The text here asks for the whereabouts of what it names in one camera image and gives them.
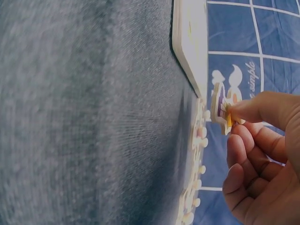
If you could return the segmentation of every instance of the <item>skin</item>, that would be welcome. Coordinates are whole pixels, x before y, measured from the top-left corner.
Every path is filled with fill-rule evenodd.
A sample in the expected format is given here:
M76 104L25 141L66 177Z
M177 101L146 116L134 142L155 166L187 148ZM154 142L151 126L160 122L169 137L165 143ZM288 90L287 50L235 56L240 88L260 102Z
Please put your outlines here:
M262 92L230 112L247 121L232 129L227 142L223 194L232 214L245 225L300 224L300 96Z

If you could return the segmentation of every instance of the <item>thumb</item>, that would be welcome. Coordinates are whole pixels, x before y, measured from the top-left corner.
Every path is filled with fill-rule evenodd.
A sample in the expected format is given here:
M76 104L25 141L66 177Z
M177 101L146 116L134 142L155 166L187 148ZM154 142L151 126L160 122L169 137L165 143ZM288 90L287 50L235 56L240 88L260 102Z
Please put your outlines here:
M252 123L265 121L285 131L287 158L300 179L300 96L266 91L229 110L234 118Z

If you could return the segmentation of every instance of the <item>blue grid tablecloth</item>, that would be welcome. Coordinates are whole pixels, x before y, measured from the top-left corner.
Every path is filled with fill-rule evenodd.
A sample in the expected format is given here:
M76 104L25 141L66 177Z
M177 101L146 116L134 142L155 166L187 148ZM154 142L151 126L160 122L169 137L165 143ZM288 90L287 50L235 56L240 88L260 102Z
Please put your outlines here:
M208 1L208 104L214 82L239 87L244 99L264 90L300 93L300 6L298 0ZM271 129L282 131L266 124ZM208 122L204 151L201 206L195 225L232 225L223 195L227 175L226 140L220 127Z

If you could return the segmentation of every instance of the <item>puzzle piece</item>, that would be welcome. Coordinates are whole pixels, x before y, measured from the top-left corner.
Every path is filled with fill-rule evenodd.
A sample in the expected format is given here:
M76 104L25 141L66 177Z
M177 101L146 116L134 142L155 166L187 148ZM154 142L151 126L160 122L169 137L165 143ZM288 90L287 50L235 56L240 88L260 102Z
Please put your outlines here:
M228 112L230 106L241 100L242 96L238 88L231 87L225 97L224 84L221 82L215 84L211 100L211 121L221 125L223 135L227 135L236 123L245 123L242 119L234 120Z

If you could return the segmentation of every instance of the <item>gray blanket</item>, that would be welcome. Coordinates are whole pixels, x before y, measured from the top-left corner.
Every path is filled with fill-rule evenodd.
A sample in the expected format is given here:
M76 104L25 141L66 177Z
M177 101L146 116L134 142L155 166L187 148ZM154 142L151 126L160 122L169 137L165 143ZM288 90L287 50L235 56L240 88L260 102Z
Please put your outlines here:
M0 0L0 225L168 225L195 94L171 0Z

